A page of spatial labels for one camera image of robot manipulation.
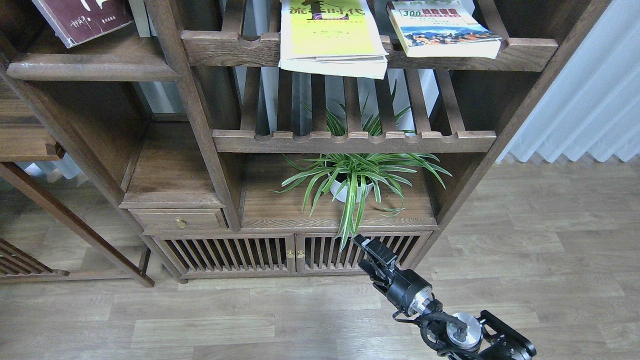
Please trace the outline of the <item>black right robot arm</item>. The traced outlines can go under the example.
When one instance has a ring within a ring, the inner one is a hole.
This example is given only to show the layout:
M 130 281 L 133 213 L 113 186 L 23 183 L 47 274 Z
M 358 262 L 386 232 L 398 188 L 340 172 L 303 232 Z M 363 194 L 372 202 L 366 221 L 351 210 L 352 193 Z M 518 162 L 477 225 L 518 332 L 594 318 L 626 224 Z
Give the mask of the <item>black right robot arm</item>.
M 398 256 L 381 241 L 356 235 L 352 241 L 365 253 L 359 262 L 375 289 L 404 315 L 404 323 L 419 327 L 423 342 L 450 360 L 530 360 L 534 344 L 491 312 L 479 317 L 448 314 L 432 293 L 432 285 L 413 269 L 400 269 Z

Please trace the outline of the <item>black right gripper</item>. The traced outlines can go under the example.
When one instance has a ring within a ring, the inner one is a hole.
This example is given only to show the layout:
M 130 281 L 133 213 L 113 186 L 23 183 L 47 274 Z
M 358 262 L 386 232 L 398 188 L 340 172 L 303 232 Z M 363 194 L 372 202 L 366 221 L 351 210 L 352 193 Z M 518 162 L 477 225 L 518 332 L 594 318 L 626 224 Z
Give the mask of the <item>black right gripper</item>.
M 358 234 L 352 242 L 369 257 L 369 261 L 361 260 L 359 267 L 392 305 L 407 317 L 429 312 L 427 307 L 433 298 L 432 285 L 427 280 L 413 269 L 398 268 L 398 256 L 380 240 Z

